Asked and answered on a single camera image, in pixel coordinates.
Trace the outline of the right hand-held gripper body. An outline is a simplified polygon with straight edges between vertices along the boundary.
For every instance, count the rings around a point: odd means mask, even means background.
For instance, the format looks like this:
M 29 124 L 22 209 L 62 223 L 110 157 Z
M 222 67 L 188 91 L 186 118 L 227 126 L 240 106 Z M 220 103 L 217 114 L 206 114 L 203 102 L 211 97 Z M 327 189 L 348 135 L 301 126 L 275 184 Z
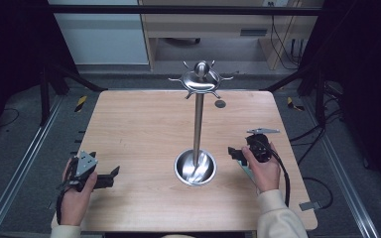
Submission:
M 278 129 L 258 128 L 248 130 L 250 136 L 246 138 L 247 145 L 259 163 L 268 162 L 277 153 L 271 148 L 267 134 L 279 133 Z

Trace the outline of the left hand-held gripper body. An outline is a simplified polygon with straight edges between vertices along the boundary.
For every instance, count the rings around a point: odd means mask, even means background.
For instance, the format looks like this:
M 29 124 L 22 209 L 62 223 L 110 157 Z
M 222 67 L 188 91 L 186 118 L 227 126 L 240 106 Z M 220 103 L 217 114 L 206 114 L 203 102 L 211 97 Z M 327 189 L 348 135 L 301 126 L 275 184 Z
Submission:
M 81 151 L 69 163 L 65 184 L 76 191 L 82 191 L 89 176 L 94 172 L 97 163 L 98 160 L 91 154 Z

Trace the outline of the pale teal tool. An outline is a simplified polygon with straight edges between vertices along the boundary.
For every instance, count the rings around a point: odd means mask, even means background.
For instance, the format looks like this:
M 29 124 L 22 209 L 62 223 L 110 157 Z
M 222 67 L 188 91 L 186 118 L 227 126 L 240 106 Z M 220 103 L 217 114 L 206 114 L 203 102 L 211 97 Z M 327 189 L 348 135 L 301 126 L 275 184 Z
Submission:
M 252 181 L 254 187 L 255 187 L 255 193 L 258 194 L 259 193 L 259 189 L 258 189 L 258 186 L 256 184 L 256 181 L 255 181 L 255 178 L 253 176 L 253 173 L 251 172 L 251 170 L 249 169 L 248 166 L 241 166 L 242 170 L 244 171 L 244 173 L 246 175 L 248 175 L 248 177 L 250 178 L 250 180 Z

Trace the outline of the person's right hand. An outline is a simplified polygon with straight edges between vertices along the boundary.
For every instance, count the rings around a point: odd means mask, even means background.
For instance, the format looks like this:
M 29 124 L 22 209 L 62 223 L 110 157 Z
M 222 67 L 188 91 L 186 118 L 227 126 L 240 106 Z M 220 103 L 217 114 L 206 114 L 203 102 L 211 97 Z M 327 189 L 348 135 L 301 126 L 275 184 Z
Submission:
M 259 163 L 248 146 L 242 147 L 242 153 L 248 162 L 249 170 L 252 172 L 254 182 L 260 192 L 279 188 L 281 168 L 274 157 L 268 162 Z

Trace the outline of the person's left hand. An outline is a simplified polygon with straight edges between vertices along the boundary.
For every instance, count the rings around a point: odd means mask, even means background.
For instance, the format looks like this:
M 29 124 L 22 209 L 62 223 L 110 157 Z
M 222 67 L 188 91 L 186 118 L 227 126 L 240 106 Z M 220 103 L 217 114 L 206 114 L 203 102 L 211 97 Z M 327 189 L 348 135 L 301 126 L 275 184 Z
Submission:
M 61 204 L 60 225 L 79 226 L 89 205 L 91 194 L 97 181 L 97 172 L 87 179 L 82 191 L 67 188 Z

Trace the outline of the stainless steel utensil hanging stand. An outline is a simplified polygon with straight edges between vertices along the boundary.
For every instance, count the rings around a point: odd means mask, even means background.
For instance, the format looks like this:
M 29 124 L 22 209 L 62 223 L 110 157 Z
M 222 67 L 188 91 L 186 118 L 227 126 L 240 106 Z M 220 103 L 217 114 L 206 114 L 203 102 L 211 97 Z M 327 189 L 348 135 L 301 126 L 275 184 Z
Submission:
M 215 61 L 198 61 L 190 67 L 185 61 L 187 71 L 179 78 L 171 78 L 178 81 L 188 92 L 186 99 L 195 96 L 194 125 L 192 148 L 182 151 L 175 160 L 174 171 L 177 178 L 189 186 L 201 186 L 209 183 L 215 176 L 217 164 L 214 156 L 200 147 L 204 96 L 212 94 L 217 99 L 220 96 L 216 90 L 224 80 L 232 77 L 223 77 L 213 69 Z

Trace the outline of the white cabinet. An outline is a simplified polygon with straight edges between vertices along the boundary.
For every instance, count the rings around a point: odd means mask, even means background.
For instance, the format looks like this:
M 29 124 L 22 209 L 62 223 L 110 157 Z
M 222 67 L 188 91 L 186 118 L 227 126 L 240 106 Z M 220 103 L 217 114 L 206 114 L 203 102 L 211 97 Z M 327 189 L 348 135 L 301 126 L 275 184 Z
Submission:
M 145 37 L 139 14 L 56 13 L 76 64 L 147 64 Z

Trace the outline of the yellow-handled tool right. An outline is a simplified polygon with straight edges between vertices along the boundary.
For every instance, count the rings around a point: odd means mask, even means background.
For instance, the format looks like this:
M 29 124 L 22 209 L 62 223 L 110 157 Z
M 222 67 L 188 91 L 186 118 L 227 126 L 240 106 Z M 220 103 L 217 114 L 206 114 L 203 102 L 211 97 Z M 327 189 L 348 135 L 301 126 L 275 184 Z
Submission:
M 305 107 L 300 105 L 295 105 L 291 97 L 287 98 L 287 105 L 289 108 L 292 108 L 298 111 L 305 111 Z

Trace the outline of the yellow-handled tool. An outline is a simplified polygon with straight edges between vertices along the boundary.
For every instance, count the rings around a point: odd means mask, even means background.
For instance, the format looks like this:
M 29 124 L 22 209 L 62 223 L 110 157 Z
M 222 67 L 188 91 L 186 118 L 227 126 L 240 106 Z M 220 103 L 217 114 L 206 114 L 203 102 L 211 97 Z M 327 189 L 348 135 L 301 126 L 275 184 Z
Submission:
M 86 99 L 87 99 L 86 95 L 82 95 L 79 97 L 77 104 L 75 106 L 74 112 L 80 112 L 81 111 Z
M 289 108 L 292 108 L 298 111 L 305 111 L 305 107 L 300 105 L 295 105 L 291 97 L 287 98 L 287 105 Z

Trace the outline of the yellow-handled tool left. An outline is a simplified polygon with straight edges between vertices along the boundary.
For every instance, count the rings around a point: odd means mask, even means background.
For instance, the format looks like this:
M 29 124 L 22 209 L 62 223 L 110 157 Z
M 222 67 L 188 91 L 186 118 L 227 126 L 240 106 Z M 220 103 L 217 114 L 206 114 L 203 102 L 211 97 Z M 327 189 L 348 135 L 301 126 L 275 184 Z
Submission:
M 80 112 L 81 111 L 86 99 L 87 99 L 86 95 L 82 95 L 79 97 L 77 104 L 75 106 L 74 112 Z

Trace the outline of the aluminium floor rail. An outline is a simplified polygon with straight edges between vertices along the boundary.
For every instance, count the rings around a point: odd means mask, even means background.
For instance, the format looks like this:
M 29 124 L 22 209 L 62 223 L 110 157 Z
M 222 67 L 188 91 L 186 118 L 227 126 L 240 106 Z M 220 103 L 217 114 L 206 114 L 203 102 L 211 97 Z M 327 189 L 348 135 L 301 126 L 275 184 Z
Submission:
M 343 167 L 327 134 L 323 134 L 321 137 L 321 146 L 362 237 L 379 238 L 375 224 L 355 189 L 352 180 L 348 176 L 347 171 Z
M 12 177 L 7 183 L 2 195 L 0 196 L 0 226 L 3 219 L 7 215 L 13 200 L 15 199 L 24 179 L 36 159 L 37 153 L 40 151 L 50 129 L 52 128 L 55 118 L 58 116 L 61 104 L 64 101 L 63 96 L 56 96 L 50 111 L 49 118 L 39 127 L 32 142 L 29 144 L 27 151 L 24 153 L 17 169 L 12 173 Z

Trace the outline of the black metal frame stand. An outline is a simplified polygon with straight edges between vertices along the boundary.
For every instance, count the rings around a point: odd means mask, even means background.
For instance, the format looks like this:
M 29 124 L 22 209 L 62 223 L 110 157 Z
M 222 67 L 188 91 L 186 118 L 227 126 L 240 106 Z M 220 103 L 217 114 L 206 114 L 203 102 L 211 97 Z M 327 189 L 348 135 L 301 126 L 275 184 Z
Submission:
M 322 70 L 317 65 L 307 65 L 301 67 L 296 72 L 290 74 L 289 76 L 281 79 L 280 81 L 265 88 L 265 91 L 275 92 L 281 87 L 293 82 L 296 79 L 300 79 L 300 83 L 297 91 L 300 96 L 307 96 L 313 90 L 316 91 L 316 102 L 315 102 L 315 118 L 318 124 L 323 127 L 325 125 L 325 115 L 324 115 L 324 74 Z
M 65 79 L 70 78 L 75 82 L 83 85 L 85 88 L 94 92 L 105 91 L 104 87 L 100 87 L 82 76 L 78 72 L 69 70 L 58 64 L 46 64 L 40 73 L 40 93 L 41 93 L 41 107 L 42 119 L 41 126 L 44 126 L 51 117 L 50 105 L 50 86 L 54 89 L 57 95 L 66 95 L 69 91 Z

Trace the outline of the black horizontal frame bar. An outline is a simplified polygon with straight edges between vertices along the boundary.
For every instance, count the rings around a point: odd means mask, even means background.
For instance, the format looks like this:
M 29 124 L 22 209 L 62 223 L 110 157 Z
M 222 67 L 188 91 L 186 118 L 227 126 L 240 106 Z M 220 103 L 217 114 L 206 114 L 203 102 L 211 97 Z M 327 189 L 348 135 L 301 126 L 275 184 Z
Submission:
M 277 15 L 319 16 L 323 8 L 231 7 L 231 6 L 129 6 L 129 5 L 50 5 L 54 13 L 78 14 L 186 14 L 186 15 Z

